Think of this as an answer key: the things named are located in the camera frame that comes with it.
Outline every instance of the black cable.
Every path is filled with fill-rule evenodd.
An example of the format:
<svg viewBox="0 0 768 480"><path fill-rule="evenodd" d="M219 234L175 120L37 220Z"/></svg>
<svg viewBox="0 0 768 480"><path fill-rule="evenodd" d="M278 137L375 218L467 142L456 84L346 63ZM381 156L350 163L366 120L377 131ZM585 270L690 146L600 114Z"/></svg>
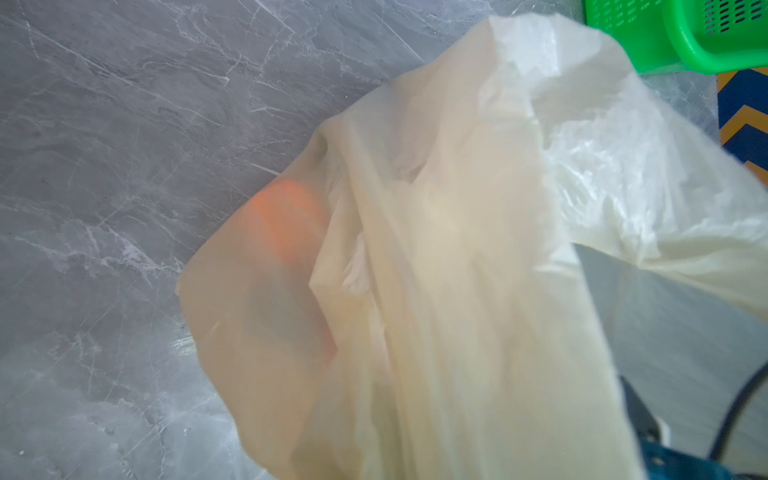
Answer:
<svg viewBox="0 0 768 480"><path fill-rule="evenodd" d="M715 441L712 444L712 450L710 450L710 459L715 462L719 462L723 458L723 453L730 440L730 433L733 431L733 427L736 426L736 421L741 416L741 412L744 410L746 404L752 398L752 395L760 388L760 386L768 378L768 362L760 367L759 370L752 375L752 378L741 388L733 403L728 409L728 413L725 415L723 424L720 426L720 431L715 437Z"/></svg>

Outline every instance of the yellow chevron pattern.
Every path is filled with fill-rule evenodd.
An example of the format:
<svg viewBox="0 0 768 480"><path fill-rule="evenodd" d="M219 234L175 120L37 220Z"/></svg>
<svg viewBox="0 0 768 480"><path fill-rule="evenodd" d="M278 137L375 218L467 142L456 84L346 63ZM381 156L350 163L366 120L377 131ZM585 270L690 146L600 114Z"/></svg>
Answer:
<svg viewBox="0 0 768 480"><path fill-rule="evenodd" d="M742 106L720 129L720 144L725 145L744 125L751 125L764 134L768 134L768 114L747 105Z"/></svg>

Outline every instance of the plastic bag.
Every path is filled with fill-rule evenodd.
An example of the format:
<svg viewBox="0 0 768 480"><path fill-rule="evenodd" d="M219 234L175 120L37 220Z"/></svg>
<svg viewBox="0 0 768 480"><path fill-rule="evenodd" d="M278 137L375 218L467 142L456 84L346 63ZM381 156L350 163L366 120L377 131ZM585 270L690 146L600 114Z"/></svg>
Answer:
<svg viewBox="0 0 768 480"><path fill-rule="evenodd" d="M323 122L177 288L277 478L644 478L571 244L768 318L768 199L565 18L490 18Z"/></svg>

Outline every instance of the blue object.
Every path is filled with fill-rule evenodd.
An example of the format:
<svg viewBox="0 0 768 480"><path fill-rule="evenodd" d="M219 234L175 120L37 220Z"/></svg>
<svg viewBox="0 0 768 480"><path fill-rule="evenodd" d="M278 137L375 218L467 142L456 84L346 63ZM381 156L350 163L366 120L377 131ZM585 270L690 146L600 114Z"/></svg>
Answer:
<svg viewBox="0 0 768 480"><path fill-rule="evenodd" d="M658 443L640 440L650 480L732 480L725 467L712 460L675 452Z"/></svg>

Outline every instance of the green plastic basket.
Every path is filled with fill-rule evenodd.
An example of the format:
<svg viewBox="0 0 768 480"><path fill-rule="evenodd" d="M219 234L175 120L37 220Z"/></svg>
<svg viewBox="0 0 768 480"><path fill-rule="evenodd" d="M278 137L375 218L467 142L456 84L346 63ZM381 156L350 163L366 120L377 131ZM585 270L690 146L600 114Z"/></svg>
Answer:
<svg viewBox="0 0 768 480"><path fill-rule="evenodd" d="M586 0L586 10L640 73L768 65L768 0Z"/></svg>

